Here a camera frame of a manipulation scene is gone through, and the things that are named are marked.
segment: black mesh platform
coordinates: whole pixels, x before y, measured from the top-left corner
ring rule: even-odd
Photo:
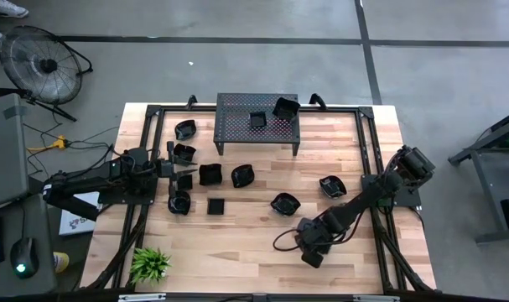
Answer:
[[[217,148],[220,147],[218,143],[221,146],[223,143],[291,143],[298,147],[299,116],[288,122],[273,115],[280,97],[297,101],[297,95],[293,94],[219,93],[213,138]],[[251,128],[251,112],[265,112],[267,125]]]

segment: white paper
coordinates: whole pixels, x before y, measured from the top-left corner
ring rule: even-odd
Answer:
[[[75,197],[79,198],[80,200],[88,202],[89,204],[97,207],[97,209],[100,210],[101,204],[97,203],[99,196],[100,196],[99,192],[75,195]],[[73,215],[66,210],[62,210],[62,216],[60,217],[59,235],[65,236],[79,234],[82,232],[92,232],[94,231],[95,226],[96,223],[91,220],[82,218],[77,215]]]

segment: green plant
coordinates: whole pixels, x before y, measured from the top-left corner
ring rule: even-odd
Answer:
[[[154,250],[150,247],[135,248],[131,273],[133,273],[132,284],[150,280],[159,282],[163,279],[164,272],[170,267],[170,256],[161,253],[161,250]]]

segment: green light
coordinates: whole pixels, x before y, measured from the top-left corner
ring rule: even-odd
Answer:
[[[18,270],[18,272],[22,273],[25,271],[25,265],[24,264],[19,264],[17,267],[16,267],[16,270]]]

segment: computer mouse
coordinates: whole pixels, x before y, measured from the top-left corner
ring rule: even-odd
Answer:
[[[16,276],[26,279],[38,271],[39,262],[36,255],[36,241],[31,237],[23,237],[12,245],[10,262]]]

